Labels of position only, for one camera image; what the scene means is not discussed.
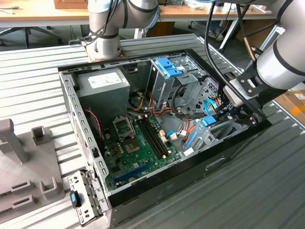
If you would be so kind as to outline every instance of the chip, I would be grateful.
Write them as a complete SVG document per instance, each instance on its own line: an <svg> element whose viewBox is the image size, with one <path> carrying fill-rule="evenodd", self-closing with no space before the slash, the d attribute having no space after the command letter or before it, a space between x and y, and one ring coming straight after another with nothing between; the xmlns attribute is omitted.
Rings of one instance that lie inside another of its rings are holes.
<svg viewBox="0 0 305 229"><path fill-rule="evenodd" d="M114 167L111 168L111 170L112 170L113 173L116 173L116 172L120 171L121 169L120 169L119 166L114 166Z"/></svg>
<svg viewBox="0 0 305 229"><path fill-rule="evenodd" d="M139 151L141 149L136 138L124 141L124 147L129 154L132 154L133 152Z"/></svg>

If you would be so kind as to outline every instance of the motherboard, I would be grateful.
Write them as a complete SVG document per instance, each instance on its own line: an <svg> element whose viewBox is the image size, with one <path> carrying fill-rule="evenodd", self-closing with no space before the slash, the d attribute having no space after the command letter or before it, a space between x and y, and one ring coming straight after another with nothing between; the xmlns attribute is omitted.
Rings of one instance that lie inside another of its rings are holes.
<svg viewBox="0 0 305 229"><path fill-rule="evenodd" d="M181 158L176 148L160 135L154 116L138 120L120 118L104 131L105 162L109 168L106 184L114 190ZM124 133L132 133L122 139Z"/></svg>

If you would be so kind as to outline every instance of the table leg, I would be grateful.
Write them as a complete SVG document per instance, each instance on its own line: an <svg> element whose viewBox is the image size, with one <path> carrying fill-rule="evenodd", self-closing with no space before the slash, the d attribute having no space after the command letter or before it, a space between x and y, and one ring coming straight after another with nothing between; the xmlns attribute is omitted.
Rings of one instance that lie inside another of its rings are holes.
<svg viewBox="0 0 305 229"><path fill-rule="evenodd" d="M230 38L231 34L233 33L233 31L235 30L237 23L238 23L238 20L232 21L232 24L231 24L226 36L224 37L223 42L221 43L221 45L219 47L219 50L222 50L225 47L226 43L229 42L229 38Z"/></svg>

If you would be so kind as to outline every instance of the white connector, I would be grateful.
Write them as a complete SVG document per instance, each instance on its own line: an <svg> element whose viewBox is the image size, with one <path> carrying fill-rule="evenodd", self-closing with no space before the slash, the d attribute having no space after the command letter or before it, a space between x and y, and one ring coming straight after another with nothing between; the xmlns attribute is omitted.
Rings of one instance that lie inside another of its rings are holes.
<svg viewBox="0 0 305 229"><path fill-rule="evenodd" d="M137 92L137 94L142 97L143 96L143 93L142 92Z"/></svg>
<svg viewBox="0 0 305 229"><path fill-rule="evenodd" d="M173 140L177 140L178 139L178 136L177 136L177 134L176 133L172 133L171 135L170 135L170 139L173 141Z"/></svg>

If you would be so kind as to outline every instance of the cardboard box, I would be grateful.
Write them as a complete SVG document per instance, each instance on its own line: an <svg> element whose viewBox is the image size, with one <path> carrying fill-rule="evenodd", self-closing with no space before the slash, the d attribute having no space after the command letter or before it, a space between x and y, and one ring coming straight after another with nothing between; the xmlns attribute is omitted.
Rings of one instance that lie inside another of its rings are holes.
<svg viewBox="0 0 305 229"><path fill-rule="evenodd" d="M275 100L301 123L305 124L305 90L288 91Z"/></svg>

